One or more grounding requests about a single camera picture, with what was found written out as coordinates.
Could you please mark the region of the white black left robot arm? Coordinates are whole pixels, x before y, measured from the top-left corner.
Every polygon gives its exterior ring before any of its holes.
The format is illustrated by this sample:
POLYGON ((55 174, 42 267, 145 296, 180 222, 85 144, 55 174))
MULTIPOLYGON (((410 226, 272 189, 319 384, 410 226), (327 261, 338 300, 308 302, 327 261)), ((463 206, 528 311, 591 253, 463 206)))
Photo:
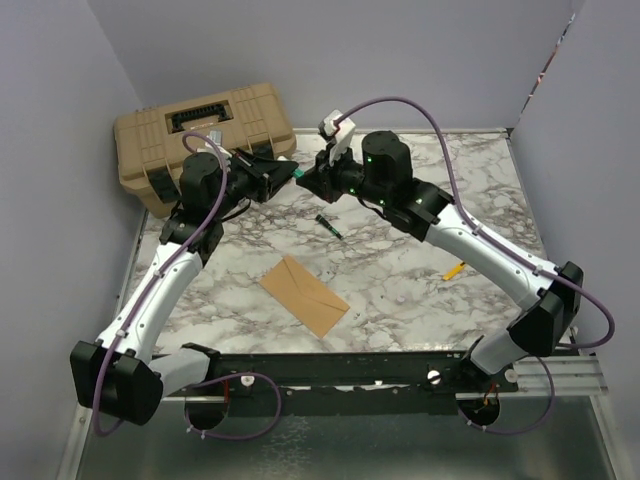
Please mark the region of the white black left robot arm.
POLYGON ((189 344, 155 358, 153 350, 178 300, 206 266, 229 212, 244 200, 265 203, 298 168, 286 159, 236 152, 189 155, 179 177, 180 199, 160 234, 143 280, 93 342, 78 342, 70 365, 79 404, 136 425, 160 401, 185 388, 206 395, 220 385, 212 350, 189 344))

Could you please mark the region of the green black glue pen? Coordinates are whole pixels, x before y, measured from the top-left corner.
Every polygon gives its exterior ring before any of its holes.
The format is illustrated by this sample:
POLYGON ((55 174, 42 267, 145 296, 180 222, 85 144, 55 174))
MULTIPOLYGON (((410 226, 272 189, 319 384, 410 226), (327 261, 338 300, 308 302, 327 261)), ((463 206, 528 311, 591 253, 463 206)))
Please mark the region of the green black glue pen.
POLYGON ((317 214, 315 220, 339 240, 344 239, 343 235, 323 215, 317 214))

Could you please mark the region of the brown paper envelope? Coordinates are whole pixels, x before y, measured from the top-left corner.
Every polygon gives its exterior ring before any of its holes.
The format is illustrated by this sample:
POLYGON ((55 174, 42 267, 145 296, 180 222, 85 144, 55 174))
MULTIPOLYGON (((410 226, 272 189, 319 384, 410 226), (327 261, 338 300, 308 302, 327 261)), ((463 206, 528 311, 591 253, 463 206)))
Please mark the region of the brown paper envelope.
POLYGON ((289 255, 260 280, 260 285, 318 338, 323 338, 350 309, 289 255))

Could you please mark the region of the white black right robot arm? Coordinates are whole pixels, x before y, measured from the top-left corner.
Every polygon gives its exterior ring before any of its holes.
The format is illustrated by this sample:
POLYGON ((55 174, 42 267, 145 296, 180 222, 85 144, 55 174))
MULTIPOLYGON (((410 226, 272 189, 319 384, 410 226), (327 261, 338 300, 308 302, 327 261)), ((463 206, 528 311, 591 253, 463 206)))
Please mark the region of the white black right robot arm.
POLYGON ((328 149, 320 151, 297 185, 328 203, 349 194, 377 204, 394 228, 467 263, 521 310, 508 326, 472 345, 459 367, 461 383, 481 391, 506 365, 550 356, 578 313, 574 288, 582 285, 583 270, 573 262, 557 266, 531 255, 495 232, 483 238, 483 228, 463 219, 451 194, 414 177, 410 148, 395 133, 370 133, 361 147, 361 162, 351 149, 335 161, 328 149))

